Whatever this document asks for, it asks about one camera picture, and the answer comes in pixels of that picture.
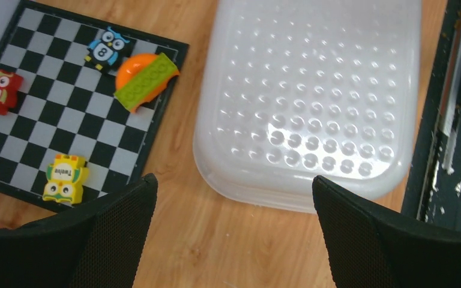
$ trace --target wooden floor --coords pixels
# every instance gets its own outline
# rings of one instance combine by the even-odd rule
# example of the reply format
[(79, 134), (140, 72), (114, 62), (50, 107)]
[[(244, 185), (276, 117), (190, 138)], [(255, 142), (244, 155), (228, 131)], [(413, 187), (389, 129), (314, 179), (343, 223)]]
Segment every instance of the wooden floor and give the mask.
[[(39, 2), (191, 45), (144, 171), (160, 188), (134, 287), (334, 287), (316, 215), (227, 200), (197, 171), (191, 143), (217, 0)], [(418, 120), (445, 5), (423, 0)], [(405, 181), (378, 203), (399, 211), (404, 188)], [(0, 194), (0, 221), (9, 226), (50, 215)]]

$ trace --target plastic container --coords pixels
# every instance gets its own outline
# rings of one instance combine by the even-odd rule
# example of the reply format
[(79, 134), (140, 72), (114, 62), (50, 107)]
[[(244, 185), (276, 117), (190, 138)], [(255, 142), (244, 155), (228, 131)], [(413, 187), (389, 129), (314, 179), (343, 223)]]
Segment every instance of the plastic container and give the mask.
[(324, 175), (367, 199), (412, 157), (421, 2), (221, 0), (193, 152), (237, 201), (315, 212)]

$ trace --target chessboard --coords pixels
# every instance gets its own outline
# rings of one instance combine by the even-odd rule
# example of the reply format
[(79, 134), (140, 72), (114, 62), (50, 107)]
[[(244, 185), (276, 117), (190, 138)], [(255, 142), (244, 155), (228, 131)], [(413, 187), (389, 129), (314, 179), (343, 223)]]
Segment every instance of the chessboard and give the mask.
[(0, 42), (0, 69), (23, 77), (16, 107), (0, 115), (1, 193), (56, 212), (76, 206), (41, 198), (56, 154), (86, 158), (82, 203), (141, 176), (177, 77), (136, 113), (125, 110), (113, 96), (115, 71), (84, 60), (108, 26), (131, 40), (131, 56), (164, 53), (181, 70), (185, 43), (31, 1), (18, 5)]

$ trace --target orange disc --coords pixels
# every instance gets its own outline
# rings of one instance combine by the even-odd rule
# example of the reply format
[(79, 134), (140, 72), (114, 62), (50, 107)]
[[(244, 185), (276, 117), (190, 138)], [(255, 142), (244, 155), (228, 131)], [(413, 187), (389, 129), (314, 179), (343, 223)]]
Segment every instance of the orange disc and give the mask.
[(151, 64), (158, 55), (143, 53), (134, 55), (126, 60), (119, 68), (116, 75), (116, 90), (121, 89), (140, 70)]

